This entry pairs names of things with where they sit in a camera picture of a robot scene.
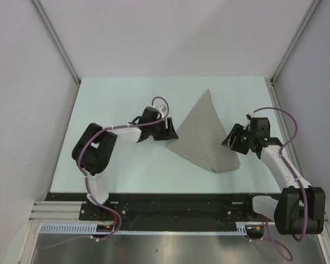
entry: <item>wall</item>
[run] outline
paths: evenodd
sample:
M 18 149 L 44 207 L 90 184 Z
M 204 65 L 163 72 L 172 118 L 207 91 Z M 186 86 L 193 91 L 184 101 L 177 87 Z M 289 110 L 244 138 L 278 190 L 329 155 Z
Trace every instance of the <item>wall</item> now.
M 323 1 L 276 87 L 299 123 L 295 146 L 302 172 L 324 188 L 330 220 L 330 0 Z
M 0 255 L 54 170 L 77 87 L 27 0 L 0 0 Z
M 79 77 L 270 77 L 312 0 L 42 0 Z

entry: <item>shiny floor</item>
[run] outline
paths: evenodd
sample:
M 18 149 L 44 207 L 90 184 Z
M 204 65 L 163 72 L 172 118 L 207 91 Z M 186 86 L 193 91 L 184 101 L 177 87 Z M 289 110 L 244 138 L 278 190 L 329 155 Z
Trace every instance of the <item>shiny floor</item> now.
M 291 236 L 273 232 L 291 250 L 293 263 L 325 263 L 317 236 L 307 236 L 302 243 L 297 243 Z M 98 243 L 82 238 L 42 249 L 73 236 L 40 234 L 31 264 L 287 263 L 270 242 L 250 243 L 243 236 L 115 235 Z

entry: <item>folded cloth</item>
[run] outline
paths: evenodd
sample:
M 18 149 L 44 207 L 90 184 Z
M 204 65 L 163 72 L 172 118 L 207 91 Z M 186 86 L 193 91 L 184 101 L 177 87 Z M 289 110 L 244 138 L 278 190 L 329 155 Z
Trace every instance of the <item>folded cloth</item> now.
M 209 89 L 198 100 L 177 130 L 178 140 L 166 148 L 210 172 L 229 172 L 240 167 L 237 154 L 221 145 L 227 137 L 214 108 Z

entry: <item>white table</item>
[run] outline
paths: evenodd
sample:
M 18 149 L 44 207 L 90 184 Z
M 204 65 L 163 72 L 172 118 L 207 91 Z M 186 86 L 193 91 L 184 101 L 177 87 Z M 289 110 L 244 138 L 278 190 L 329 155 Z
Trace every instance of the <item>white table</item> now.
M 126 124 L 142 114 L 155 96 L 170 105 L 179 128 L 201 95 L 210 89 L 213 104 L 227 133 L 245 124 L 251 111 L 272 106 L 263 77 L 84 78 L 73 109 L 50 192 L 85 193 L 84 179 L 71 157 L 72 149 L 90 123 L 103 127 Z M 271 134 L 282 139 L 273 111 Z M 254 153 L 238 154 L 241 167 L 214 174 L 176 155 L 166 141 L 148 139 L 114 149 L 106 170 L 111 193 L 277 193 L 279 188 Z

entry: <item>cloth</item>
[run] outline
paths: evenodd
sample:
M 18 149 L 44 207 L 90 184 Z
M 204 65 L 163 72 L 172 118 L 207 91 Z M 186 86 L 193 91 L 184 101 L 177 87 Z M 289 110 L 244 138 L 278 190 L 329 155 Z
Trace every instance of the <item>cloth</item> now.
M 177 130 L 179 139 L 169 140 L 166 148 L 191 163 L 214 173 L 240 167 L 237 154 L 221 146 L 227 134 L 214 108 L 208 89 Z

